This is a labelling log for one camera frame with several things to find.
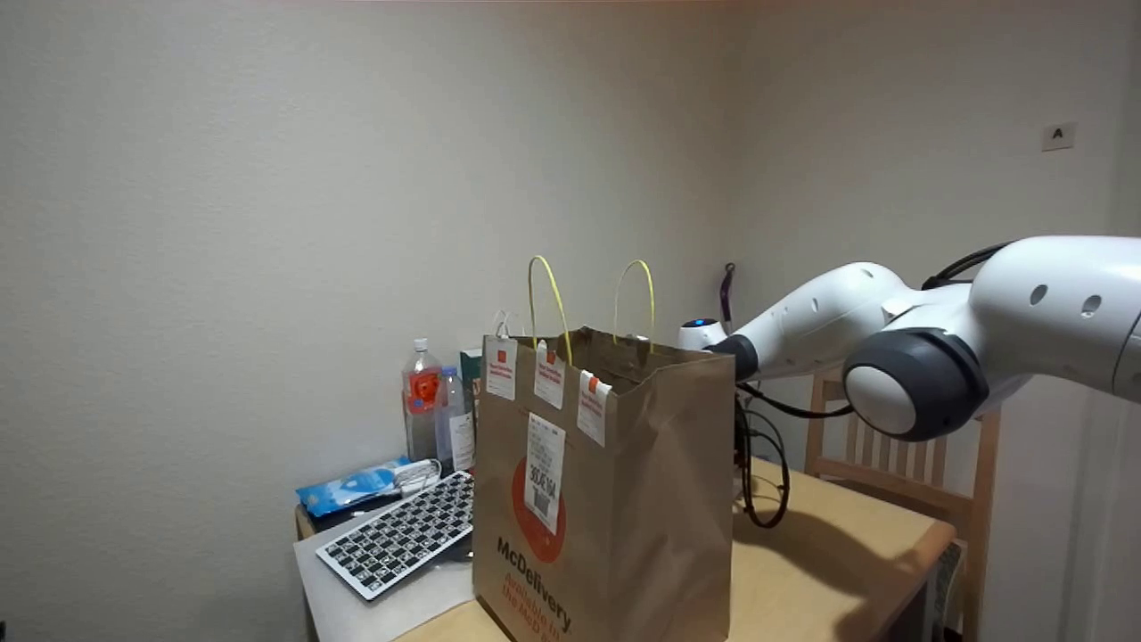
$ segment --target chair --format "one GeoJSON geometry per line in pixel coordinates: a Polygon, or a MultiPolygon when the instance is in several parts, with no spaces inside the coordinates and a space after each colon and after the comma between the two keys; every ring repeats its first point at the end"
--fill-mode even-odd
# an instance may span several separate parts
{"type": "MultiPolygon", "coordinates": [[[[815,410],[836,410],[844,400],[840,373],[815,379],[815,410]]],[[[806,471],[848,483],[866,496],[931,513],[956,525],[962,544],[962,563],[948,563],[945,624],[968,642],[976,642],[981,606],[983,606],[983,565],[989,565],[989,532],[993,532],[993,496],[995,496],[995,460],[1000,460],[1000,407],[975,418],[975,473],[948,488],[948,437],[969,433],[969,426],[931,441],[899,441],[866,426],[857,414],[848,418],[815,418],[806,441],[806,471]]]]}

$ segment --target white bottle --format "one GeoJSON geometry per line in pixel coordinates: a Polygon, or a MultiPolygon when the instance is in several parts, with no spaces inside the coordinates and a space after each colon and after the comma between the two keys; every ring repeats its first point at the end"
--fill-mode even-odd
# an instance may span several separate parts
{"type": "Polygon", "coordinates": [[[459,366],[444,366],[444,401],[434,423],[434,460],[440,471],[471,471],[471,414],[465,401],[459,366]]]}
{"type": "Polygon", "coordinates": [[[430,354],[430,338],[415,343],[415,355],[402,366],[402,441],[408,456],[434,460],[434,418],[440,418],[444,372],[430,354]]]}

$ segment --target white robotic arm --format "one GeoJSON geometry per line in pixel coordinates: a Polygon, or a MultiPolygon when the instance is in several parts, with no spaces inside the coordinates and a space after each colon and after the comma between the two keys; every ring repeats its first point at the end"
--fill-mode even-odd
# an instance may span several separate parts
{"type": "Polygon", "coordinates": [[[739,379],[843,363],[854,410],[897,433],[956,431],[1030,373],[1141,400],[1141,240],[1038,236],[1001,247],[969,284],[910,290],[882,265],[827,269],[724,334],[739,379]]]}

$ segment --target white wall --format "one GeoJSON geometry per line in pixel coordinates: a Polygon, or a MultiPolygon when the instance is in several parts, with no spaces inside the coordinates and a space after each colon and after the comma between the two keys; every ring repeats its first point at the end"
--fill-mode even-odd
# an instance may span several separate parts
{"type": "Polygon", "coordinates": [[[0,3],[9,633],[301,637],[292,488],[402,445],[415,334],[452,355],[498,310],[523,331],[531,253],[575,319],[610,324],[633,257],[661,326],[708,312],[724,23],[0,3]]]}
{"type": "MultiPolygon", "coordinates": [[[[1141,9],[1115,165],[1112,224],[1141,236],[1141,9]]],[[[1092,397],[1074,511],[1068,637],[1136,637],[1141,631],[1141,414],[1138,401],[1092,397]]]]}
{"type": "MultiPolygon", "coordinates": [[[[1138,111],[1125,114],[1136,21],[1136,0],[760,3],[739,67],[742,306],[844,261],[919,281],[1030,232],[1138,232],[1138,211],[1115,215],[1115,185],[1138,185],[1138,161],[1120,177],[1125,140],[1138,140],[1138,111]],[[1078,121],[1078,148],[1038,148],[1054,121],[1078,121]]],[[[803,400],[803,380],[774,388],[803,400]]],[[[1007,407],[983,637],[1092,631],[1069,612],[1092,599],[1069,590],[1069,557],[1105,557],[1074,548],[1098,544],[1078,533],[1092,418],[1092,393],[1068,380],[1007,407]]],[[[1141,582],[1127,540],[1088,583],[1141,582]]],[[[1098,637],[1138,631],[1127,595],[1098,606],[1098,637]]]]}

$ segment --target white label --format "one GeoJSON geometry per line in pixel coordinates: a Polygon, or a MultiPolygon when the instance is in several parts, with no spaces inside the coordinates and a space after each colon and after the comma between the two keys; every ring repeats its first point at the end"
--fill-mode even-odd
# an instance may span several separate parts
{"type": "Polygon", "coordinates": [[[578,426],[607,450],[610,386],[588,372],[578,373],[578,426]]]}
{"type": "Polygon", "coordinates": [[[535,397],[565,410],[569,366],[547,343],[535,345],[535,397]]]}
{"type": "Polygon", "coordinates": [[[488,338],[487,350],[487,393],[515,400],[515,373],[519,373],[519,354],[522,345],[515,338],[488,338]]]}
{"type": "Polygon", "coordinates": [[[451,437],[452,437],[452,467],[471,471],[476,462],[471,414],[451,418],[451,437]]]}
{"type": "Polygon", "coordinates": [[[569,441],[565,426],[550,423],[539,414],[527,418],[523,502],[547,525],[550,533],[558,533],[560,527],[565,441],[569,441]]]}

